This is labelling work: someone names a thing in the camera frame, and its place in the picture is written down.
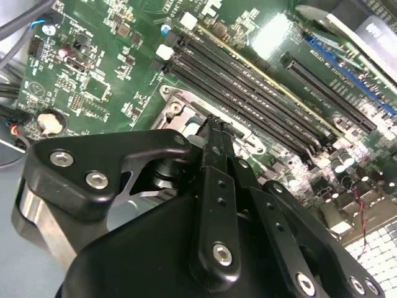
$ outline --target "green circuit board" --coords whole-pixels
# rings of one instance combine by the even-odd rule
[[[208,3],[212,4],[213,15],[203,13]],[[159,92],[162,85],[200,94],[200,90],[191,88],[186,82],[150,67],[157,57],[156,50],[164,43],[162,25],[169,24],[175,31],[186,30],[180,20],[183,13],[189,12],[199,25],[215,36],[216,24],[224,24],[232,34],[223,42],[242,56],[254,51],[265,59],[270,65],[266,75],[279,83],[275,88],[283,93],[278,98],[280,102],[294,111],[296,106],[289,96],[293,94],[319,116],[314,126],[323,127],[325,133],[333,129],[342,137],[348,133],[350,143],[361,144],[352,150],[356,160],[368,166],[374,166],[370,163],[377,158],[387,160],[395,151],[394,120],[381,117],[367,94],[305,41],[305,34],[310,34],[310,24],[296,16],[296,3],[292,0],[57,1],[54,10],[62,15],[62,21],[50,34],[41,25],[36,26],[32,43],[42,48],[40,53],[36,48],[30,53],[18,106],[33,115],[46,109],[60,113],[66,119],[66,128],[57,137],[150,128],[165,105]],[[68,50],[66,46],[79,46],[76,58],[84,61],[83,65],[76,64],[76,60],[60,58],[59,50]],[[370,134],[360,130],[354,133],[338,130],[334,119],[341,112],[324,103],[313,90],[285,70],[282,59],[286,53],[363,111],[378,129]],[[368,80],[374,79],[375,75],[370,74]],[[388,90],[385,96],[390,103],[397,103]],[[34,140],[44,137],[36,121],[26,125],[24,133]],[[255,156],[260,163],[266,165],[275,157],[291,157],[268,135],[258,134],[267,149]],[[293,162],[296,163],[295,172],[303,173],[302,181],[313,178],[310,172],[299,170],[304,167],[299,159]],[[256,171],[261,170],[254,160],[250,163]]]

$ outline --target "black mechanical arm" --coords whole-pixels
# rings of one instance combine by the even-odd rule
[[[167,189],[177,195],[107,230],[112,205]],[[150,130],[38,142],[12,221],[67,270],[61,298],[385,296],[280,183],[260,188],[212,116],[189,140]]]

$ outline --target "black bracket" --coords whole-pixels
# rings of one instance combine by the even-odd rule
[[[36,196],[73,217],[100,220],[120,192],[122,171],[131,171],[134,183],[150,161],[183,158],[189,150],[190,143],[175,130],[54,138],[31,147],[23,178]],[[90,173],[107,181],[92,187]]]
[[[384,297],[379,283],[280,183],[268,181],[263,190],[277,200],[307,263],[315,264],[312,271],[331,297]]]
[[[232,142],[225,123],[212,116],[197,135],[208,143],[203,148],[198,184],[203,188],[198,190],[190,269],[208,291],[223,292],[241,271],[234,181],[227,175],[226,152]]]

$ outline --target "ram slot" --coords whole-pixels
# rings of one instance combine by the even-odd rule
[[[297,115],[295,115],[289,108],[285,107],[281,102],[274,99],[269,93],[272,93],[277,97],[282,97],[283,95],[276,91],[272,86],[265,84],[263,80],[258,80],[258,78],[252,75],[252,73],[240,62],[233,60],[221,50],[211,49],[208,46],[190,39],[190,37],[186,35],[184,35],[183,38],[184,40],[180,40],[179,46],[193,59],[195,59],[195,56],[197,55],[205,57],[210,63],[213,63],[221,68],[225,72],[224,75],[226,77],[232,77],[233,80],[240,85],[241,89],[245,89],[251,94],[256,93],[257,95],[255,95],[255,97],[257,101],[265,102],[273,109],[279,111],[279,114],[282,115],[284,121],[293,122],[294,126],[296,125],[296,127],[298,127],[303,134],[305,134],[307,137],[310,136],[310,138],[316,143],[319,143],[322,146],[328,145],[329,141],[327,140],[325,134],[312,127],[308,122],[297,117]],[[302,112],[302,114],[309,119],[309,121],[313,121],[309,114],[307,114],[305,111]]]
[[[180,64],[162,65],[158,61],[154,61],[153,64],[154,68],[163,70],[164,73],[172,73],[181,81],[188,83],[192,88],[195,88],[201,93],[205,93],[210,99],[219,101],[221,105],[228,109],[231,114],[234,114],[234,118],[242,124],[267,134],[276,142],[283,145],[287,150],[298,155],[304,162],[310,162],[310,158],[305,149],[291,142],[282,132],[280,133],[280,131],[274,130],[272,127],[262,123],[251,111],[247,111],[244,106],[239,106],[228,100],[224,97],[222,91],[219,90],[220,87],[217,86],[216,83],[210,84],[204,81],[199,75]]]
[[[242,92],[238,91],[236,88],[233,88],[233,85],[229,82],[223,80],[220,76],[218,76],[214,70],[208,69],[202,63],[196,63],[193,60],[188,60],[186,55],[183,55],[179,58],[179,61],[182,62],[185,66],[188,66],[194,73],[198,71],[202,73],[207,78],[214,80],[217,82],[224,90],[225,97],[229,98],[234,102],[242,102],[243,104],[247,105],[249,109],[251,109],[256,115],[259,115],[263,121],[265,121],[268,125],[276,127],[279,130],[283,130],[287,135],[290,136],[291,140],[296,143],[299,143],[301,147],[309,149],[312,151],[313,154],[316,154],[318,151],[314,149],[316,144],[311,142],[307,138],[305,138],[300,132],[297,132],[290,126],[286,125],[283,120],[280,120],[276,117],[272,117],[272,114],[265,114],[262,110],[265,108],[264,106],[260,105],[258,102],[253,101],[247,95],[243,94]]]
[[[340,110],[353,124],[360,127],[364,132],[370,133],[377,129],[377,126],[366,116],[356,109],[352,104],[347,102],[338,93],[326,86],[319,78],[316,77],[308,68],[304,67],[294,57],[288,56],[283,65],[296,79],[308,86],[319,97],[330,103]]]
[[[233,76],[228,75],[228,73],[222,73],[214,70],[210,67],[212,63],[203,62],[203,58],[198,58],[196,56],[187,56],[186,53],[182,53],[183,59],[193,60],[194,65],[199,68],[200,71],[204,72],[206,75],[209,75],[222,84],[226,89],[229,89],[236,96],[243,98],[248,104],[256,106],[260,110],[266,109],[270,111],[272,114],[272,118],[278,123],[287,123],[290,124],[287,129],[292,132],[294,136],[299,138],[301,141],[310,144],[312,147],[317,147],[319,150],[321,149],[321,144],[318,141],[319,136],[316,133],[313,133],[312,130],[308,130],[304,125],[300,125],[297,121],[294,121],[295,115],[292,115],[293,118],[290,118],[291,111],[286,109],[287,111],[280,109],[280,104],[275,104],[275,100],[270,96],[260,93],[254,93],[251,89],[249,89],[246,85],[242,84],[240,81],[236,80]]]

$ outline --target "black dimm slot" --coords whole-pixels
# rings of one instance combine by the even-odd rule
[[[282,114],[283,117],[280,117],[280,115],[278,115],[277,112],[273,112],[272,115],[277,118],[274,120],[276,120],[278,123],[280,123],[280,121],[282,123],[284,123],[285,121],[292,122],[294,127],[296,127],[299,130],[298,132],[293,132],[292,134],[294,134],[294,136],[299,138],[301,141],[309,142],[311,144],[311,146],[316,146],[317,144],[320,145],[320,143],[318,142],[319,136],[317,134],[312,133],[312,130],[306,129],[306,127],[304,125],[300,125],[298,122],[293,121],[293,119],[296,116],[288,109],[286,109],[288,112],[286,112],[283,109],[280,109],[280,106],[278,104],[275,104],[274,100],[267,94],[262,93],[262,95],[261,95],[260,92],[257,93],[258,95],[254,94],[254,92],[251,91],[247,86],[242,85],[239,81],[233,80],[233,78],[230,78],[230,76],[228,76],[228,74],[217,73],[215,70],[211,69],[208,64],[201,62],[199,59],[197,59],[197,57],[190,56],[184,52],[182,53],[182,56],[184,58],[186,56],[188,56],[189,59],[194,60],[195,65],[201,71],[203,71],[207,75],[211,76],[213,79],[217,80],[218,83],[222,84],[226,89],[229,89],[230,91],[232,91],[235,95],[237,95],[239,97],[243,97],[244,100],[248,104],[254,104],[254,105],[259,104],[260,107],[258,107],[258,105],[256,105],[256,108],[260,109],[260,110],[263,108],[267,109],[268,107],[270,107],[274,111],[277,111],[280,114]]]
[[[198,77],[205,78],[207,74],[199,71],[195,65],[190,64],[187,61],[182,62],[185,67],[188,67],[188,70],[191,71],[193,74],[195,74]],[[255,106],[255,104],[247,104],[247,102],[244,99],[241,99],[240,97],[236,97],[232,94],[230,90],[227,88],[224,88],[222,84],[219,84],[218,82],[216,83],[211,83],[212,89],[215,91],[215,86],[216,86],[216,91],[219,92],[223,97],[229,99],[231,102],[235,103],[237,106],[241,107],[244,109],[246,112],[250,113],[252,117],[259,118],[259,120],[266,124],[267,126],[273,128],[276,132],[282,134],[285,138],[288,138],[291,142],[296,143],[297,145],[300,146],[300,148],[304,150],[309,150],[308,145],[301,141],[299,138],[296,138],[294,134],[292,134],[290,131],[288,131],[288,128],[286,127],[285,124],[280,124],[276,122],[275,120],[271,119],[264,113],[260,111],[260,108],[258,109],[258,106]]]
[[[238,80],[241,83],[241,85],[244,88],[246,88],[247,90],[250,89],[252,92],[258,93],[258,95],[260,95],[263,98],[263,100],[265,100],[267,102],[268,105],[273,106],[275,109],[282,112],[286,118],[288,118],[289,120],[294,122],[295,125],[297,125],[301,129],[306,130],[305,133],[307,135],[311,135],[313,138],[320,141],[320,143],[322,145],[325,145],[327,143],[327,141],[325,140],[326,136],[322,132],[317,131],[310,124],[299,119],[291,110],[286,108],[283,104],[274,100],[273,98],[271,98],[271,96],[269,96],[268,94],[266,94],[265,92],[260,90],[259,88],[263,88],[262,86],[259,86],[260,84],[262,84],[263,86],[266,86],[263,81],[261,83],[260,82],[254,83],[252,81],[248,81],[248,78],[246,76],[240,76],[237,71],[240,71],[242,73],[244,73],[244,72],[250,73],[250,71],[245,66],[237,65],[236,62],[234,62],[234,61],[233,62],[231,61],[231,63],[228,64],[222,57],[217,55],[215,52],[213,52],[212,50],[208,49],[207,47],[205,47],[202,44],[200,44],[196,41],[193,41],[193,40],[191,40],[188,44],[186,44],[184,46],[186,46],[190,50],[198,52],[199,54],[201,54],[201,56],[204,56],[209,61],[216,64],[223,71],[225,71],[226,73],[231,75],[234,79]],[[279,94],[273,87],[266,86],[266,88],[270,89],[272,92],[274,92],[278,96],[281,96],[281,94]],[[309,119],[311,118],[311,116],[309,114],[307,114],[306,117]]]
[[[174,65],[170,69],[164,70],[164,71],[165,72],[170,71],[175,76],[177,76],[179,79],[186,81],[189,84],[191,84],[193,87],[196,87],[197,89],[201,90],[202,92],[207,93],[211,98],[215,98],[215,99],[219,100],[230,111],[232,111],[236,115],[238,115],[238,117],[241,119],[241,121],[243,123],[245,123],[246,125],[256,127],[257,129],[265,132],[267,135],[272,137],[274,140],[276,140],[276,142],[283,145],[286,149],[288,149],[292,153],[300,156],[304,160],[308,159],[307,153],[303,149],[296,146],[290,140],[287,140],[285,137],[283,137],[280,134],[278,134],[277,132],[273,131],[266,125],[262,124],[261,122],[258,122],[257,119],[250,117],[250,115],[248,115],[247,112],[244,111],[242,108],[232,105],[230,103],[230,101],[225,99],[219,92],[212,91],[211,86],[209,86],[206,82],[203,82],[202,80],[200,80],[198,77],[194,76],[194,74],[188,72],[187,70],[185,70],[177,65]]]
[[[377,126],[367,119],[363,113],[347,102],[338,93],[327,87],[324,82],[318,79],[315,74],[304,67],[299,61],[289,56],[283,62],[283,65],[289,73],[296,77],[296,79],[307,85],[326,102],[338,108],[352,123],[360,127],[364,132],[370,133],[377,129]]]
[[[304,138],[302,134],[299,134],[299,132],[291,128],[291,126],[286,125],[282,120],[275,117],[271,117],[270,113],[269,115],[263,113],[262,112],[262,109],[264,108],[263,106],[261,106],[258,102],[251,100],[249,97],[247,97],[247,95],[239,92],[236,88],[233,88],[232,84],[225,82],[223,79],[221,79],[220,76],[214,73],[213,70],[208,69],[204,64],[194,63],[191,61],[191,59],[189,61],[186,59],[186,55],[183,54],[180,57],[179,61],[181,61],[186,66],[188,66],[191,70],[194,70],[194,72],[197,72],[197,70],[199,70],[204,75],[216,81],[225,90],[227,90],[229,93],[232,93],[230,94],[230,96],[227,96],[228,98],[231,98],[233,96],[237,100],[240,100],[242,103],[247,104],[250,109],[252,109],[256,114],[260,115],[263,119],[265,119],[267,123],[271,123],[273,126],[277,126],[279,129],[289,134],[292,138],[296,139],[295,142],[299,143],[301,147],[311,149],[312,146],[316,145],[307,138]]]
[[[214,42],[206,37],[205,35],[200,35],[200,39],[202,39],[206,44],[200,43],[197,40],[192,39],[187,34],[182,34],[185,38],[189,39],[189,42],[186,44],[187,47],[192,47],[196,51],[201,52],[202,55],[205,57],[211,59],[213,56],[216,57],[216,60],[212,60],[213,63],[221,63],[223,65],[218,65],[221,67],[224,71],[228,72],[230,75],[234,76],[236,79],[240,80],[243,84],[246,86],[249,86],[252,91],[255,93],[259,93],[261,96],[264,96],[264,92],[269,92],[270,94],[275,94],[274,96],[276,97],[282,97],[284,94],[281,94],[281,91],[276,90],[273,86],[270,84],[266,83],[263,78],[258,77],[255,73],[253,73],[249,68],[247,68],[245,65],[243,65],[241,62],[234,60],[231,58],[227,53],[225,53],[223,50],[221,50],[217,45],[216,48],[209,48],[208,45],[213,45]],[[321,140],[322,145],[328,145],[328,141],[326,140],[327,137],[325,134],[318,130],[317,128],[314,128],[311,126],[311,124],[314,121],[314,118],[304,111],[303,109],[300,109],[297,106],[297,109],[300,110],[302,115],[304,115],[310,123],[307,121],[304,121],[300,119],[299,117],[296,117],[296,115],[287,107],[285,107],[283,104],[279,103],[277,100],[272,99],[274,104],[279,107],[279,109],[284,110],[285,112],[289,112],[289,117],[293,119],[295,122],[298,122],[299,125],[302,127],[305,127],[305,129],[311,131],[312,134],[318,135],[316,138],[318,140]]]

